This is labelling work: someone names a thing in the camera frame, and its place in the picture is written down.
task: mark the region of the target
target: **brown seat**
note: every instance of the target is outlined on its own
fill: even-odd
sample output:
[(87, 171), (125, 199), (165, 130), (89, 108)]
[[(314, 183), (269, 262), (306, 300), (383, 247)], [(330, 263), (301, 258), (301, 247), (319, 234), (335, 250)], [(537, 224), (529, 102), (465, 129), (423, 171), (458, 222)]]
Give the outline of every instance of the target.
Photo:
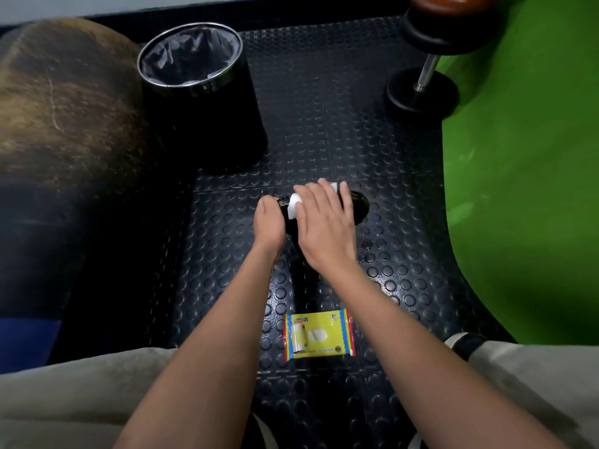
[(411, 0), (418, 11), (431, 15), (464, 17), (481, 14), (496, 6), (500, 0)]

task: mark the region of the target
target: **trash can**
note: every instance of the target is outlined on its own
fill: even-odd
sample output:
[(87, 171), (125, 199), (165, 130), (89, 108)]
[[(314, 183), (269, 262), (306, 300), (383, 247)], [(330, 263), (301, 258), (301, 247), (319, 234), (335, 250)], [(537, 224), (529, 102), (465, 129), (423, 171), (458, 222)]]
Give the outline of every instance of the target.
[(211, 22), (152, 39), (137, 68), (150, 122), (211, 173), (255, 164), (267, 146), (241, 36)]

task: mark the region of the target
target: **gray pants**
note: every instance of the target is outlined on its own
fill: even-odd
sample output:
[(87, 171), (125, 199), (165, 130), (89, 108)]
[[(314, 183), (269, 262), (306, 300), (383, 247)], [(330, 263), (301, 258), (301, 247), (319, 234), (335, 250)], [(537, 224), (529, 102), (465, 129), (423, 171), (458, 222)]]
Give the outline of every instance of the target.
[[(172, 355), (141, 348), (0, 375), (0, 448), (111, 448)], [(469, 364), (569, 447), (599, 449), (599, 348), (486, 342)]]

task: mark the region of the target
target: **rubber floor mat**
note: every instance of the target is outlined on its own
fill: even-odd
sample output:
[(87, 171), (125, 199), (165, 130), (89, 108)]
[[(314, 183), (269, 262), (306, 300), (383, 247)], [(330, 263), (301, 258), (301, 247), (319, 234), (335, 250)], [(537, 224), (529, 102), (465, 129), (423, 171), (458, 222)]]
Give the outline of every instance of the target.
[[(357, 227), (359, 262), (390, 299), (439, 338), (459, 331), (509, 338), (452, 254), (440, 125), (402, 124), (383, 107), (386, 80), (424, 60), (399, 25), (397, 17), (374, 18), (242, 34), (269, 148), (249, 172), (198, 173), (170, 347), (183, 343), (241, 265), (259, 197), (288, 195), (321, 176), (348, 180), (370, 200)], [(355, 357), (285, 362), (285, 312), (341, 307), (287, 241), (264, 312), (254, 403), (281, 448), (397, 447), (414, 432), (355, 325)]]

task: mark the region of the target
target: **yellow package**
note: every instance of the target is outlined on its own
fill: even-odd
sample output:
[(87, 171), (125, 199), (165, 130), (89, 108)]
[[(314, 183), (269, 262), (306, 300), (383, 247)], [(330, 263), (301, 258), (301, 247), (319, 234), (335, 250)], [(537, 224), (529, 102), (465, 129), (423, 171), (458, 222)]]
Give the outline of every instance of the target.
[(355, 355), (352, 319), (346, 309), (312, 314), (285, 314), (285, 360)]

